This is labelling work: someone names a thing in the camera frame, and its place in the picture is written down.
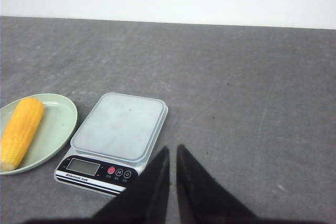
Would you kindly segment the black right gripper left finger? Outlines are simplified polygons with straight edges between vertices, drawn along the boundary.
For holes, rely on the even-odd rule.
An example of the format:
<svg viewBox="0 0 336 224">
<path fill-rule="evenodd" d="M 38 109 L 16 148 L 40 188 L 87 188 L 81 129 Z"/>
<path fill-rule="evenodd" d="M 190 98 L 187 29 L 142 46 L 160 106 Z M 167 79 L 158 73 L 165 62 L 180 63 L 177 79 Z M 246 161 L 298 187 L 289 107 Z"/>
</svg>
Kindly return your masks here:
<svg viewBox="0 0 336 224">
<path fill-rule="evenodd" d="M 141 175 L 92 218 L 94 223 L 165 223 L 170 154 L 162 148 Z"/>
</svg>

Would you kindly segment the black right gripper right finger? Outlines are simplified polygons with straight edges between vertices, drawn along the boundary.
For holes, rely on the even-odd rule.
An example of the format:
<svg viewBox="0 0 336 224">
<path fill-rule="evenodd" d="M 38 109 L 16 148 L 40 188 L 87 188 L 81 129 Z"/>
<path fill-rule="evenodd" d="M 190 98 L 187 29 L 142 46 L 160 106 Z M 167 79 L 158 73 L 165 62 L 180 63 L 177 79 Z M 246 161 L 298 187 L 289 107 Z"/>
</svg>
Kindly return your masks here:
<svg viewBox="0 0 336 224">
<path fill-rule="evenodd" d="M 259 223 L 184 145 L 177 148 L 176 188 L 181 223 Z"/>
</svg>

